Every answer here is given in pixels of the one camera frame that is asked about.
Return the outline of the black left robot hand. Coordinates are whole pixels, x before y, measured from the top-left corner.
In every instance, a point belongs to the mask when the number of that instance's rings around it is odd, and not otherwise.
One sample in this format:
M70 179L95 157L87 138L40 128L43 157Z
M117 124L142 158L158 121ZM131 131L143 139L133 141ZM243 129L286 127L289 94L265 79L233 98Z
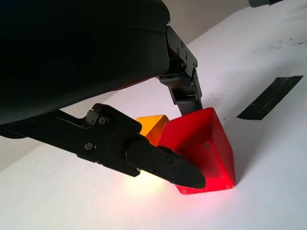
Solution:
M0 134L32 138L118 172L146 171L204 188L201 171L141 135L139 122L106 104L82 118L62 108L151 78L182 115L198 111L198 62L160 0L3 0L0 3Z

